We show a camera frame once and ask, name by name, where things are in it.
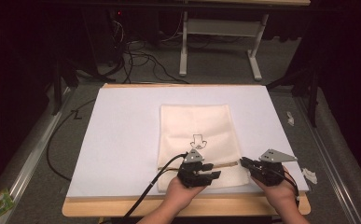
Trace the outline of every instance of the black wire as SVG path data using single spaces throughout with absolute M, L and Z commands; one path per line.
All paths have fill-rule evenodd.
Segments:
M 187 42 L 187 47 L 191 48 L 191 49 L 205 49 L 206 47 L 208 47 L 211 43 L 225 43 L 225 44 L 230 44 L 230 43 L 236 43 L 239 42 L 243 39 L 245 39 L 244 36 L 236 36 L 233 40 L 224 40 L 224 39 L 217 39 L 217 37 L 220 37 L 223 35 L 191 35 L 190 38 L 193 39 L 196 42 L 205 42 L 203 46 L 201 47 L 193 47 L 191 43 L 193 42 Z
M 299 187 L 297 186 L 297 182 L 296 182 L 296 180 L 293 178 L 293 176 L 292 176 L 290 173 L 288 173 L 287 171 L 285 171 L 285 173 L 288 174 L 288 175 L 291 177 L 291 179 L 293 180 L 293 181 L 292 181 L 292 182 L 294 183 L 293 187 L 294 187 L 294 189 L 295 189 L 295 191 L 296 191 L 296 196 L 297 196 L 297 198 L 296 198 L 296 204 L 297 204 L 297 207 L 299 207 Z
M 127 45 L 127 50 L 128 50 L 128 54 L 130 55 L 130 65 L 131 65 L 131 68 L 130 68 L 130 71 L 128 72 L 125 65 L 124 65 L 124 71 L 125 71 L 125 74 L 127 75 L 127 77 L 125 78 L 125 80 L 122 82 L 122 84 L 126 83 L 127 80 L 129 82 L 129 84 L 131 84 L 131 72 L 132 72 L 132 69 L 133 69 L 133 57 L 132 57 L 132 54 L 131 54 L 131 51 L 130 51 L 130 45 Z
M 94 102 L 96 99 L 93 99 L 93 100 L 90 100 L 88 101 L 87 103 L 79 106 L 78 108 L 72 110 L 72 112 L 66 116 L 66 118 L 57 126 L 57 128 L 55 128 L 55 130 L 52 132 L 51 136 L 49 137 L 49 141 L 48 141 L 48 144 L 47 144 L 47 148 L 46 148 L 46 158 L 47 158 L 47 163 L 49 164 L 49 168 L 52 170 L 52 172 L 54 172 L 56 175 L 60 176 L 61 178 L 67 180 L 67 181 L 71 181 L 72 178 L 70 177 L 67 177 L 63 174 L 61 174 L 60 172 L 58 172 L 51 164 L 51 161 L 49 159 L 49 149 L 50 149 L 50 145 L 51 145 L 51 142 L 52 142 L 52 139 L 53 137 L 55 136 L 55 134 L 58 132 L 58 130 L 64 125 L 64 123 L 74 114 L 76 113 L 79 109 L 81 109 L 82 107 L 84 107 L 85 105 L 88 105 L 92 102 Z
M 116 72 L 118 72 L 125 64 L 125 60 L 124 58 L 121 56 L 118 60 L 118 63 L 116 65 L 116 67 L 114 69 L 112 69 L 111 71 L 108 71 L 107 73 L 102 74 L 102 76 L 108 77 L 110 75 L 115 74 Z
M 151 190 L 151 188 L 154 186 L 154 184 L 157 182 L 158 178 L 160 178 L 160 176 L 165 173 L 165 169 L 176 159 L 178 158 L 185 158 L 187 155 L 186 154 L 179 154 L 175 157 L 173 157 L 171 160 L 169 160 L 160 170 L 160 172 L 154 177 L 154 179 L 151 181 L 151 183 L 147 186 L 147 188 L 145 189 L 145 191 L 143 192 L 143 194 L 139 197 L 139 199 L 136 201 L 136 203 L 133 205 L 133 207 L 127 212 L 127 214 L 125 214 L 124 217 L 122 217 L 122 219 L 119 221 L 118 224 L 124 223 L 124 221 L 126 221 L 126 219 L 131 215 L 131 213 L 136 209 L 136 207 L 142 202 L 142 200 L 145 198 L 145 196 L 148 194 L 148 192 Z
M 179 79 L 179 78 L 176 78 L 176 77 L 171 76 L 171 75 L 167 72 L 165 66 L 163 66 L 163 65 L 157 60 L 157 58 L 154 57 L 154 56 L 151 55 L 151 54 L 147 54 L 147 53 L 144 53 L 144 52 L 142 52 L 142 51 L 136 51 L 136 52 L 134 52 L 133 54 L 131 54 L 131 56 L 133 56 L 133 57 L 135 57 L 135 58 L 137 58 L 137 57 L 146 58 L 146 59 L 147 59 L 146 62 L 151 61 L 151 62 L 154 64 L 154 66 L 153 66 L 153 74 L 154 74 L 154 76 L 155 76 L 157 79 L 159 79 L 159 80 L 161 80 L 161 81 L 169 82 L 169 81 L 174 80 L 174 81 L 176 81 L 176 82 L 189 84 L 189 82 L 187 82 L 187 81 L 185 81 L 185 80 L 183 80 L 183 79 Z M 143 64 L 134 65 L 134 66 L 141 66 L 141 65 L 146 64 L 146 62 L 143 63 Z M 165 73 L 165 75 L 166 75 L 167 77 L 170 77 L 172 80 L 166 80 L 166 79 L 163 79 L 163 78 L 160 78 L 160 77 L 157 76 L 157 74 L 155 73 L 155 68 L 156 68 L 156 65 L 157 65 L 157 64 L 162 68 L 162 70 L 163 70 L 163 72 Z

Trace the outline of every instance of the white paper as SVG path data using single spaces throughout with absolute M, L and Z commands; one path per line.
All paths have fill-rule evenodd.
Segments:
M 161 105 L 229 105 L 242 156 L 294 155 L 263 86 L 102 88 L 67 197 L 140 196 L 157 173 Z M 295 161 L 284 166 L 308 190 Z M 203 193 L 260 192 L 254 184 Z M 159 195 L 152 188 L 149 195 Z

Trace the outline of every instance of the drawstring bag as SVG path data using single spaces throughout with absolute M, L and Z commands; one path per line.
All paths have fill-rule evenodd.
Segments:
M 195 148 L 221 171 L 209 189 L 236 187 L 249 183 L 248 171 L 240 165 L 241 151 L 228 105 L 162 105 L 160 109 L 160 153 L 158 171 L 171 158 Z M 160 192 L 177 176 L 181 159 L 172 162 L 158 181 Z

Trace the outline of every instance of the desk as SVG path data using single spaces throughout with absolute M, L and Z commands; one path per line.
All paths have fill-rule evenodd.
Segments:
M 144 10 L 175 10 L 175 11 L 213 11 L 213 12 L 258 12 L 263 14 L 269 13 L 302 13 L 304 16 L 319 16 L 319 15 L 327 15 L 327 14 L 336 14 L 342 13 L 343 11 L 335 8 L 308 8 L 305 7 L 309 4 L 307 0 L 244 0 L 247 4 L 240 4 L 240 1 L 243 0 L 234 0 L 233 4 L 223 3 L 222 1 L 215 1 L 214 4 L 206 4 L 209 0 L 200 1 L 200 4 L 195 4 L 195 2 L 190 2 L 190 4 L 185 4 L 181 1 L 172 2 L 148 2 L 148 1 L 115 1 L 115 2 L 97 2 L 97 1 L 79 1 L 79 0 L 70 0 L 70 1 L 58 1 L 58 0 L 40 0 L 45 7 L 115 7 L 118 9 L 127 9 L 127 8 L 136 8 L 136 9 L 144 9 Z M 309 77 L 308 74 L 296 73 L 291 78 L 298 77 Z M 60 77 L 57 76 L 56 80 L 60 82 Z M 279 79 L 276 82 L 271 83 L 268 87 L 272 89 L 278 85 L 285 83 L 286 79 Z M 317 82 L 312 83 L 313 90 L 317 86 Z M 55 91 L 60 91 L 59 85 L 55 85 Z M 304 86 L 300 85 L 300 88 L 303 90 L 307 90 Z M 308 109 L 308 113 L 310 114 L 310 120 L 314 124 L 314 110 L 315 110 L 315 96 L 317 92 L 312 91 L 310 106 Z
M 121 217 L 131 208 L 157 172 L 162 104 L 228 104 L 244 156 L 257 160 L 270 147 L 293 154 L 263 86 L 109 87 L 101 88 L 95 103 L 63 205 L 66 216 Z M 301 213 L 308 214 L 311 211 L 305 196 L 308 186 L 299 165 L 292 161 L 285 166 L 299 185 Z M 163 193 L 153 188 L 132 215 L 147 214 L 162 197 Z M 261 189 L 250 183 L 226 189 L 206 189 L 179 216 L 274 214 Z
M 198 2 L 221 2 L 221 3 L 240 3 L 240 4 L 264 4 L 264 5 L 291 5 L 308 6 L 309 0 L 198 0 Z M 187 74 L 187 35 L 232 35 L 232 36 L 250 36 L 255 39 L 254 45 L 247 51 L 250 66 L 252 68 L 255 81 L 260 81 L 262 75 L 259 71 L 256 54 L 267 25 L 269 14 L 264 14 L 260 21 L 221 21 L 221 20 L 201 20 L 189 19 L 188 13 L 183 13 L 183 42 L 180 54 L 181 77 Z

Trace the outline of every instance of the small white object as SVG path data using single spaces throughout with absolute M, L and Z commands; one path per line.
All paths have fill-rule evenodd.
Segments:
M 305 175 L 307 179 L 311 180 L 312 183 L 317 184 L 316 173 L 309 171 L 307 168 L 303 168 L 302 174 Z
M 291 126 L 294 126 L 294 118 L 293 115 L 291 115 L 290 111 L 287 111 L 287 116 L 288 116 L 287 123 L 290 124 Z

